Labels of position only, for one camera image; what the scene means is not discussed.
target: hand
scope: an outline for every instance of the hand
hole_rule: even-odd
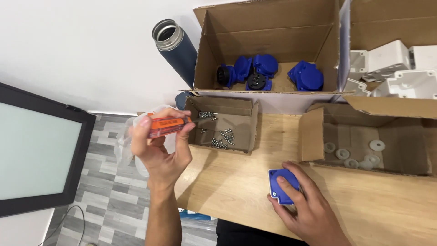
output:
[[[188,134],[196,126],[194,123],[186,124],[176,134],[176,151],[168,154],[164,147],[165,136],[148,139],[152,118],[184,118],[190,115],[190,111],[167,108],[152,117],[145,116],[133,129],[131,151],[140,158],[149,172],[150,192],[173,192],[177,179],[193,159],[188,146]]]
[[[305,197],[293,188],[284,177],[276,180],[281,189],[293,200],[297,214],[279,205],[277,199],[270,194],[267,198],[285,226],[310,246],[350,246],[328,201],[323,197],[316,183],[290,161],[283,162],[282,167],[292,172],[302,186]]]

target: black pants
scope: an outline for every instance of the black pants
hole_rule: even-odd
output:
[[[217,246],[308,246],[305,242],[219,219]]]

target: fingernail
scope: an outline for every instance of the fingernail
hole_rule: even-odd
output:
[[[284,179],[284,177],[282,177],[282,176],[278,176],[278,177],[276,178],[276,181],[278,181],[278,182],[280,182],[280,183],[283,183],[283,182],[285,181],[285,179]]]
[[[150,121],[151,121],[152,119],[150,118],[150,117],[148,117],[148,116],[144,116],[143,117],[143,119],[141,120],[141,122],[139,123],[140,124],[140,126],[142,126],[142,127],[146,127],[146,126],[148,126],[149,124],[150,124]]]

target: gray wood-pattern floor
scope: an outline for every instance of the gray wood-pattern floor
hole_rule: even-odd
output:
[[[137,172],[134,161],[119,167],[114,155],[115,137],[129,117],[97,116],[73,203],[85,213],[81,245],[92,242],[98,246],[144,246],[150,204],[148,178]],[[215,225],[216,220],[184,220],[182,245],[215,246]],[[82,214],[73,208],[65,218],[57,243],[50,246],[75,246],[82,230]]]

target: screwdriver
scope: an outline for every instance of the screwdriver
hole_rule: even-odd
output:
[[[176,117],[167,117],[167,118],[157,118],[153,119],[152,127],[150,128],[149,138],[157,138],[160,136],[165,136],[167,134],[172,134],[175,132],[179,132],[182,128],[190,123],[190,122],[199,122],[206,119],[213,119],[213,117],[208,118],[199,118],[197,120],[191,120],[190,117],[185,118],[176,118]]]

